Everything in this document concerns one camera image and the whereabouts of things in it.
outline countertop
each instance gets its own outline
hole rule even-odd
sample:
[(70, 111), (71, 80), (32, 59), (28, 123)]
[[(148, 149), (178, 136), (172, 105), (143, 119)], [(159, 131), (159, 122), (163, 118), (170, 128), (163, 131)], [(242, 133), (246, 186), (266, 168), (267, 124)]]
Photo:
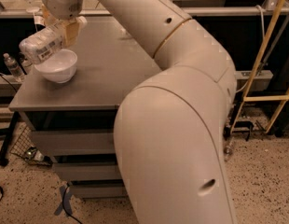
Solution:
[(113, 17), (87, 20), (76, 44), (69, 48), (78, 57), (73, 78), (57, 84), (32, 69), (11, 102), (11, 111), (115, 108), (134, 87), (160, 72)]

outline gray drawer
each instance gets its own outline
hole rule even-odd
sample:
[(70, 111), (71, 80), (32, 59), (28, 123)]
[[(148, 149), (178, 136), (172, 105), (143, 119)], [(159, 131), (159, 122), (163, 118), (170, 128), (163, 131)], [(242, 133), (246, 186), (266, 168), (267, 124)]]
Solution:
[(30, 138), (46, 156), (115, 153), (111, 131), (41, 131), (31, 132)]
[(122, 179), (117, 165), (54, 163), (53, 170), (61, 180), (65, 181)]
[(116, 198), (127, 197), (124, 186), (98, 187), (97, 185), (74, 185), (70, 186), (70, 191), (77, 198)]

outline drawer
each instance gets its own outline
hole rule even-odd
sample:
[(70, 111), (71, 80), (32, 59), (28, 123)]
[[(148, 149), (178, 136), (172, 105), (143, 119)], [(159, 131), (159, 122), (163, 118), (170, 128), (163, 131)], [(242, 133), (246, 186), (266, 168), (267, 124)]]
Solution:
[(25, 116), (37, 131), (113, 129), (117, 109), (26, 111)]
[(113, 180), (122, 179), (117, 165), (100, 163), (54, 163), (53, 170), (61, 180)]
[(32, 131), (30, 138), (46, 156), (115, 153), (112, 131)]
[(101, 184), (71, 185), (70, 191), (77, 198), (116, 198), (127, 197), (127, 191), (122, 182)]

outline wooden pole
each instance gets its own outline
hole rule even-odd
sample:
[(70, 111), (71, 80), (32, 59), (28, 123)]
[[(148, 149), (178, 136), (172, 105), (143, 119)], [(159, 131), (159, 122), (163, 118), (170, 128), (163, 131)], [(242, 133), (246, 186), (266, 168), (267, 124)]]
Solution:
[(244, 102), (255, 101), (289, 101), (289, 95), (244, 97)]
[(279, 103), (278, 107), (276, 108), (271, 120), (269, 121), (267, 127), (266, 127), (266, 131), (265, 133), (268, 133), (269, 130), (271, 129), (272, 125), (274, 124), (276, 118), (279, 116), (279, 114), (282, 112), (282, 109), (285, 105), (285, 103), (287, 102), (287, 100), (283, 100)]
[(247, 97), (247, 94), (248, 94), (248, 92), (249, 92), (249, 90), (250, 90), (250, 88), (251, 88), (251, 86), (253, 84), (253, 81), (255, 79), (255, 75), (256, 75), (256, 72), (257, 72), (257, 68), (260, 65), (261, 60), (262, 60), (262, 58), (264, 56), (266, 47), (267, 47), (269, 39), (270, 39), (270, 37), (271, 37), (271, 35), (273, 33), (273, 30), (274, 30), (274, 27), (276, 25), (277, 19), (279, 18), (280, 14), (281, 14), (284, 2), (285, 2), (285, 0), (278, 0), (277, 6), (274, 9), (273, 16), (272, 16), (271, 21), (270, 21), (270, 23), (268, 25), (268, 29), (267, 29), (265, 37), (263, 39), (262, 45), (261, 45), (261, 47), (260, 47), (260, 49), (258, 51), (258, 54), (256, 56), (255, 64), (253, 66), (252, 72), (251, 72), (251, 74), (249, 76), (249, 79), (247, 81), (247, 85), (246, 85), (246, 87), (244, 89), (243, 96), (242, 96), (242, 100), (243, 101), (242, 101), (242, 103), (240, 105), (240, 109), (238, 110), (238, 113), (237, 113), (237, 116), (236, 116), (236, 118), (234, 120), (234, 123), (231, 126), (231, 130), (230, 130), (231, 133), (233, 132), (233, 129), (235, 127), (237, 119), (239, 118), (241, 110), (242, 110), (242, 108), (244, 106), (244, 103), (245, 103), (244, 102), (244, 98)]

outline gray table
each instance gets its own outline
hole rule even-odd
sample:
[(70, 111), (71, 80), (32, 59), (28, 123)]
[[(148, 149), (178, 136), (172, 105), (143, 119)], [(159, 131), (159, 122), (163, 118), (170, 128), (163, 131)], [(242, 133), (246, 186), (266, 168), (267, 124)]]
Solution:
[(71, 47), (78, 56), (75, 76), (55, 84), (33, 69), (9, 108), (21, 114), (33, 143), (76, 197), (123, 196), (114, 118), (130, 90), (160, 70), (114, 18), (87, 19)]

